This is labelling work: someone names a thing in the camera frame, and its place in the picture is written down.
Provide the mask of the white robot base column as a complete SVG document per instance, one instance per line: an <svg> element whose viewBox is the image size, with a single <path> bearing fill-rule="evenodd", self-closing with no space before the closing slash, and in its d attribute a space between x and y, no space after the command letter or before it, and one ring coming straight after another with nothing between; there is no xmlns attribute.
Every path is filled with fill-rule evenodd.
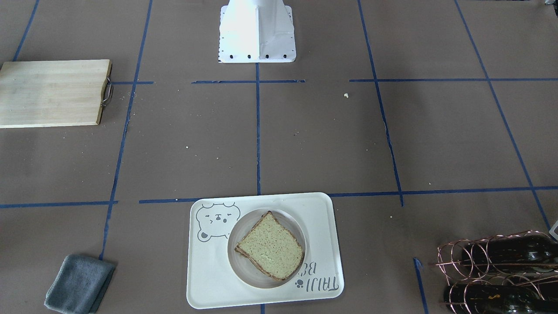
<svg viewBox="0 0 558 314"><path fill-rule="evenodd" d="M293 11L282 0L230 0L221 7L218 62L296 60Z"/></svg>

